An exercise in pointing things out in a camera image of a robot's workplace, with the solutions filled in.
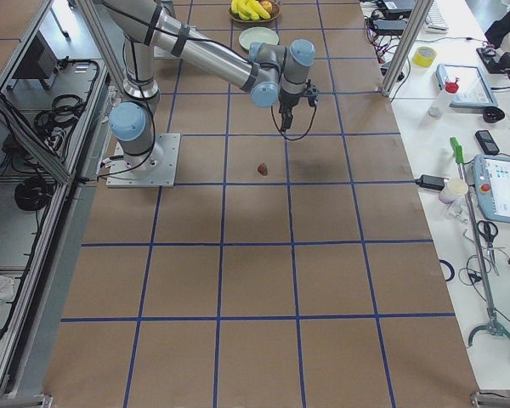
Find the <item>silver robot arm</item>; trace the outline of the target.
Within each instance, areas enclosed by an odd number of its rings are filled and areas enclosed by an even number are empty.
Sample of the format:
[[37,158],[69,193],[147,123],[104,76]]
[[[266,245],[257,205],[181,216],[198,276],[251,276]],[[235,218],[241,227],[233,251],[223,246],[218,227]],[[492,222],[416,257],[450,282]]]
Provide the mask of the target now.
[[287,47],[254,42],[245,58],[176,20],[155,1],[102,4],[123,31],[123,89],[133,99],[149,99],[159,93],[153,71],[154,47],[158,47],[250,94],[258,107],[278,103],[281,124],[276,127],[281,133],[291,128],[292,110],[300,99],[317,108],[318,91],[308,79],[315,46],[308,40],[298,39]]
[[129,170],[146,172],[155,160],[154,113],[160,91],[154,77],[153,48],[124,36],[124,100],[110,113],[110,128]]

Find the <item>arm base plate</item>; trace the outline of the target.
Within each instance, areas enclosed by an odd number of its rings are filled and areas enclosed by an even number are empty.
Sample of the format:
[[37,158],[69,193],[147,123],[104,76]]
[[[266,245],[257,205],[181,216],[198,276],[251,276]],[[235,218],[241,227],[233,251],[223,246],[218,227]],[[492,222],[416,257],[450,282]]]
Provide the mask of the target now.
[[181,135],[159,133],[150,158],[136,167],[144,158],[123,158],[110,163],[110,176],[106,185],[110,188],[173,187],[177,172]]

